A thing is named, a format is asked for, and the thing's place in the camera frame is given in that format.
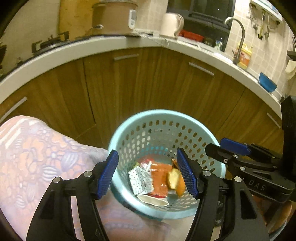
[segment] floral cloth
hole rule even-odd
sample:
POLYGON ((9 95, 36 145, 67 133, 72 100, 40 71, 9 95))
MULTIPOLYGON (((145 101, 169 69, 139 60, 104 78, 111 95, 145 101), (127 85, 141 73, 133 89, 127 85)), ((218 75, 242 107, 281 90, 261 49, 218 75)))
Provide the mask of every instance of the floral cloth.
MULTIPOLYGON (((33 214, 52 179, 76 178, 108 151, 79 144, 32 117, 17 116, 0 126, 0 209, 25 240, 33 214)), ((76 198, 71 197, 76 236, 84 240, 76 198)), ((141 217, 123 207, 109 191, 96 202, 110 240, 164 240, 165 223, 141 217)))

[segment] stainless steel faucet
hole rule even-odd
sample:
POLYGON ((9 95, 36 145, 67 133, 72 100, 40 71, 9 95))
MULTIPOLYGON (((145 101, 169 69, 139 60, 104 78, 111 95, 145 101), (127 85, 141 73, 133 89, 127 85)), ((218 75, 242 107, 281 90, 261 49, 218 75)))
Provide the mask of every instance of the stainless steel faucet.
POLYGON ((228 17, 227 19, 225 19, 224 24, 227 24, 230 20, 237 21, 240 24, 241 28, 242 28, 242 38, 241 38, 241 42, 239 44, 239 48, 237 50, 237 54, 235 54, 235 52, 232 50, 232 52, 234 54, 234 59, 233 59, 233 62, 232 63, 234 63, 235 65, 237 65, 239 63, 240 52, 242 50, 242 45, 244 44, 244 37, 245 37, 246 33, 245 33, 244 26, 241 23, 241 21, 239 21, 238 19, 236 19, 234 17, 228 17))

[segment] curved countertop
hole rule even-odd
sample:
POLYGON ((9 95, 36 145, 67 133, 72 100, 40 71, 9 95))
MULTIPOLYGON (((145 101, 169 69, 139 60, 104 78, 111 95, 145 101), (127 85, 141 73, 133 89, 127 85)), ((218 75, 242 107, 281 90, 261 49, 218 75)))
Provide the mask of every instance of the curved countertop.
POLYGON ((219 53, 212 53, 180 40, 159 37, 92 37, 70 43, 39 55, 12 71, 0 82, 0 104, 13 92, 33 78, 59 65, 89 55, 136 47, 165 47, 203 61, 243 84, 261 98, 280 118, 278 100, 263 89, 256 78, 219 53))

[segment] yellow bottle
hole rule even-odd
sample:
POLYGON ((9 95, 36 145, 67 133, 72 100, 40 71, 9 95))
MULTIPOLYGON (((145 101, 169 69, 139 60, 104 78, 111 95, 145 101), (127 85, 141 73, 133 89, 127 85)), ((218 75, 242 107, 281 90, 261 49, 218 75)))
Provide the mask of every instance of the yellow bottle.
POLYGON ((251 48, 248 48, 246 44, 243 44, 242 50, 240 53, 239 63, 237 64, 237 66, 241 67, 242 69, 246 69, 249 65, 252 52, 253 52, 253 46, 251 46, 251 48))

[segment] light blue plastic basket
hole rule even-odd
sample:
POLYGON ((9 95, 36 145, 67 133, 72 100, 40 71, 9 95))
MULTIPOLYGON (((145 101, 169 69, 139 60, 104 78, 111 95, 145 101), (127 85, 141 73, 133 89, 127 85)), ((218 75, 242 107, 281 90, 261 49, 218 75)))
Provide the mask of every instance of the light blue plastic basket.
POLYGON ((187 190, 183 196, 168 195, 169 205, 155 207, 134 196, 129 178, 137 160, 147 154, 157 154, 159 159, 171 164, 177 148, 184 148, 190 159, 218 177, 225 177, 225 165, 205 153, 208 143, 219 145, 213 134, 196 119, 170 110, 150 110, 136 114, 122 123, 114 133, 109 151, 119 152, 119 164, 112 178, 113 189, 132 208, 153 218, 177 219, 194 215, 199 200, 187 190))

